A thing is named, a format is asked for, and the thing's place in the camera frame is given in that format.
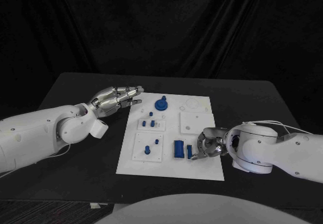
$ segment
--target black backdrop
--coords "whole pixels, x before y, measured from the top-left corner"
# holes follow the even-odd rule
[[[322,1],[3,0],[0,21],[2,118],[38,109],[65,71],[250,79],[323,134]]]

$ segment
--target table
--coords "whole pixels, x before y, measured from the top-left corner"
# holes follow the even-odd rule
[[[243,121],[279,120],[299,126],[274,85],[266,81],[61,74],[39,109],[87,103],[110,86],[142,85],[146,92],[209,96],[215,124],[234,127]],[[225,181],[117,175],[117,164],[130,109],[103,121],[110,129],[72,144],[70,152],[19,169],[0,179],[0,199],[134,203],[183,193],[232,196],[271,207],[323,207],[323,184],[294,178],[277,167],[267,175],[245,173],[222,157]],[[284,129],[276,127],[279,134]]]

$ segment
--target white cable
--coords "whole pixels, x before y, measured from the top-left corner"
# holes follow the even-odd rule
[[[15,170],[12,170],[10,172],[8,172],[5,175],[0,176],[0,178],[5,177],[8,174],[10,174],[10,173],[12,173],[13,171],[16,171],[18,169],[15,169]]]
[[[279,123],[279,124],[282,124],[284,126],[284,124],[280,121],[277,121],[277,120],[258,120],[258,121],[251,121],[251,122],[253,123],[276,122],[276,123]]]
[[[273,123],[273,122],[263,122],[263,121],[250,121],[250,122],[251,122],[251,123],[261,123],[261,124],[273,124],[273,125],[280,125],[280,126],[284,126],[284,127],[293,128],[293,129],[296,129],[296,130],[299,130],[299,131],[302,131],[302,132],[305,132],[305,133],[307,133],[307,134],[313,134],[313,133],[310,133],[310,132],[307,132],[307,131],[305,131],[305,130],[302,130],[302,129],[296,128],[296,127],[292,127],[292,126],[289,126],[289,125],[277,124],[277,123]]]
[[[59,154],[59,155],[57,155],[57,154],[55,154],[55,155],[49,156],[48,158],[52,158],[52,157],[61,156],[61,155],[67,154],[67,152],[65,152],[65,153],[62,153],[62,154]]]

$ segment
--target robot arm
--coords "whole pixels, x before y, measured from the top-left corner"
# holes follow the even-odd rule
[[[205,136],[205,133],[212,134],[205,141],[207,150],[202,150],[207,156],[228,152],[234,159],[232,166],[245,172],[269,174],[276,165],[294,177],[323,182],[322,135],[292,133],[279,137],[271,128],[256,124],[238,125],[227,134],[221,131],[224,129],[220,128],[204,130]],[[199,157],[199,153],[194,155],[195,159],[205,158]]]
[[[98,120],[120,108],[142,103],[132,98],[139,87],[110,87],[85,104],[67,105],[13,116],[0,121],[0,172],[19,169],[48,158],[88,134],[101,138],[108,126]]]

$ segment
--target white pegboard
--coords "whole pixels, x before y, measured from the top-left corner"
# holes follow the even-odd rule
[[[152,127],[152,119],[139,120],[139,130],[165,132],[166,130],[166,120],[155,120],[155,127]]]
[[[166,96],[169,107],[165,111],[155,108],[155,102]],[[129,122],[124,133],[117,174],[165,176],[189,179],[224,181],[221,158],[212,157],[188,160],[186,146],[192,145],[192,153],[198,153],[196,140],[201,133],[181,133],[181,112],[199,113],[212,116],[209,97],[156,94],[143,92],[134,99],[143,103],[132,106]],[[140,119],[166,121],[165,131],[139,130]],[[207,127],[215,127],[214,120]],[[136,133],[163,134],[162,162],[133,160]],[[182,140],[185,145],[185,159],[173,157],[173,141]]]
[[[215,127],[212,113],[181,112],[181,133],[201,134],[207,127]]]
[[[146,155],[145,148],[150,147],[150,154]],[[136,133],[134,146],[133,146],[133,160],[162,162],[163,153],[163,134],[160,133]]]

